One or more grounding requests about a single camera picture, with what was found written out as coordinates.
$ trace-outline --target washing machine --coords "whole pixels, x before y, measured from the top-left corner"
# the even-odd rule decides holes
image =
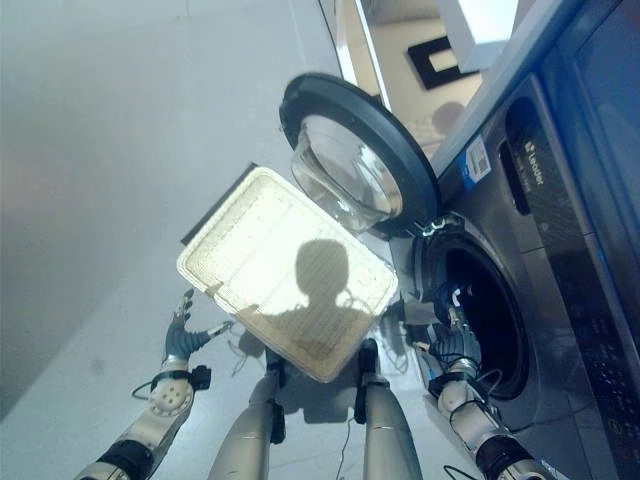
[[[460,288],[482,370],[501,374],[494,403],[538,459],[568,478],[637,478],[635,350],[618,335],[601,247],[535,76],[438,188],[442,216],[428,238],[391,240],[405,297],[446,321]]]
[[[354,234],[389,240],[406,302],[446,323],[460,289],[481,373],[499,372],[485,387],[522,444],[570,479],[637,478],[640,364],[538,78],[437,179],[404,127],[339,79],[296,78],[280,117],[298,184]]]

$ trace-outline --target barcode sticker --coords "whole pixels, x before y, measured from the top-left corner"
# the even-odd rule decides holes
[[[489,163],[489,156],[487,155],[482,135],[478,135],[467,147],[465,163],[467,174],[473,183],[478,183],[491,171],[491,164]]]

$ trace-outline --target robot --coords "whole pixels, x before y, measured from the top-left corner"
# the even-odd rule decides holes
[[[501,423],[499,412],[478,382],[480,346],[457,301],[451,296],[450,325],[431,330],[429,343],[415,347],[440,363],[441,374],[429,384],[438,410],[487,480],[551,480]],[[179,428],[189,417],[197,390],[207,389],[211,370],[198,366],[189,372],[189,357],[233,322],[202,332],[185,330],[193,290],[186,292],[167,330],[160,372],[142,415],[107,452],[80,472],[75,480],[146,480],[166,455]],[[276,403],[286,381],[284,360],[266,349],[267,368],[256,384],[249,405],[236,419],[209,474],[209,480],[266,480],[270,445],[285,438],[284,414]],[[375,340],[366,339],[358,352],[359,382],[354,419],[366,425],[363,478],[365,480],[422,480],[420,463],[405,415],[378,373]]]

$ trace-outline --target washing machine door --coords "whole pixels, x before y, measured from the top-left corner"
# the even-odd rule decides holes
[[[330,75],[287,86],[280,121],[304,192],[353,233],[418,235],[440,211],[431,165],[375,98]]]

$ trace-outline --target brand logo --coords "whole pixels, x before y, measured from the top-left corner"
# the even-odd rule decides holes
[[[540,170],[540,165],[538,165],[538,159],[536,158],[536,146],[533,142],[528,141],[524,144],[524,151],[527,153],[527,160],[531,166],[533,176],[536,179],[536,184],[538,186],[544,185],[544,176],[542,175],[542,170]]]

